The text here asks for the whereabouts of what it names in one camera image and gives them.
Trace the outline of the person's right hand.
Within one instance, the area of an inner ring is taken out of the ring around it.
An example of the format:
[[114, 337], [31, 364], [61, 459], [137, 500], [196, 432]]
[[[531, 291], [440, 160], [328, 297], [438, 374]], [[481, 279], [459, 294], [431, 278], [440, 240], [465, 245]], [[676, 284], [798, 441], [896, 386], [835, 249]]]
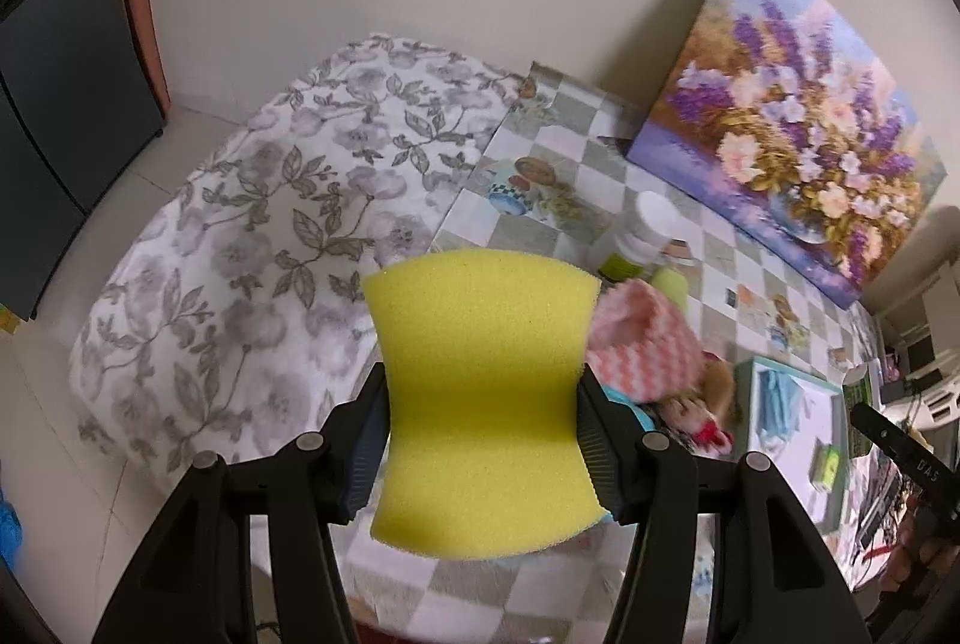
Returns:
[[880, 575], [882, 592], [898, 591], [900, 585], [910, 577], [916, 564], [923, 564], [939, 579], [944, 579], [958, 559], [957, 545], [950, 545], [942, 538], [919, 537], [916, 513], [921, 504], [921, 496], [911, 495], [908, 498], [907, 512], [898, 527], [895, 548]]

